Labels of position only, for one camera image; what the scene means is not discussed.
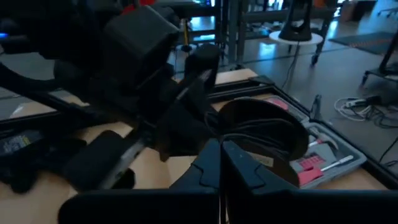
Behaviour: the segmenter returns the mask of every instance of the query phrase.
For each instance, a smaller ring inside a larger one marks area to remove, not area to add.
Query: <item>label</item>
[[[38,131],[23,131],[18,135],[0,140],[0,157],[8,156],[16,151],[28,146],[29,144],[42,139]]]
[[[262,156],[256,153],[252,152],[247,152],[250,156],[252,156],[255,160],[261,162],[267,167],[273,167],[274,166],[274,159],[268,156]]]

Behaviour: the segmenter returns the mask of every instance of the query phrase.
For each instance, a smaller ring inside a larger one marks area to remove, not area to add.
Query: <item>screwdriver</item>
[[[300,172],[300,173],[298,173],[298,179],[300,181],[300,185],[303,186],[303,185],[305,185],[305,184],[307,184],[307,183],[309,183],[309,182],[311,182],[311,181],[323,176],[323,173],[325,171],[327,171],[327,170],[329,170],[331,168],[334,168],[334,167],[336,167],[338,165],[342,165],[345,162],[348,162],[348,161],[350,161],[352,159],[354,159],[354,156],[347,156],[347,157],[344,157],[344,158],[340,159],[339,161],[334,162],[334,163],[332,163],[332,164],[330,164],[327,167],[324,167],[322,169],[319,169],[318,167],[314,167],[313,166],[313,167],[311,167],[311,168],[309,168],[309,169],[307,169],[307,170],[305,170],[303,172]]]

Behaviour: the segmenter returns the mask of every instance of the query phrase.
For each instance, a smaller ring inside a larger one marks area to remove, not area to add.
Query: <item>black foam block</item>
[[[105,131],[66,164],[63,176],[79,191],[98,189],[127,149],[120,135]]]
[[[205,80],[205,90],[210,91],[215,83],[220,62],[221,50],[213,44],[203,44],[194,51],[185,61],[185,76],[195,72],[211,70],[210,76]]]
[[[167,62],[178,32],[149,6],[115,17],[104,28],[104,75],[140,84]]]

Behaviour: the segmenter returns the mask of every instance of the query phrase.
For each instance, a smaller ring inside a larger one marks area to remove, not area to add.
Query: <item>floor mat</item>
[[[390,46],[394,34],[388,32],[377,32],[373,34],[354,35],[329,39],[332,42],[357,48],[372,54],[384,55]]]

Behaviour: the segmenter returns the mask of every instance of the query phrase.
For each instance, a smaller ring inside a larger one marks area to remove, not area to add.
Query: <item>wooden table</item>
[[[251,70],[238,70],[218,74],[217,84],[245,80],[255,77]],[[82,102],[74,96],[65,100],[74,103]],[[226,102],[213,105],[220,109]],[[24,103],[12,114],[13,118],[52,111],[36,102]],[[130,130],[126,124],[113,123],[96,126],[78,132],[78,135],[90,142],[105,130],[112,130],[125,136]],[[171,157],[167,162],[160,162],[159,153],[153,149],[145,149],[131,164],[136,173],[135,189],[168,188],[190,166],[194,156]],[[363,169],[358,169],[344,177],[323,184],[319,189],[386,189],[380,182]],[[11,189],[0,183],[0,223],[57,223],[58,209],[64,201],[74,196],[76,191],[61,177],[43,172],[33,189],[24,195],[14,194]]]

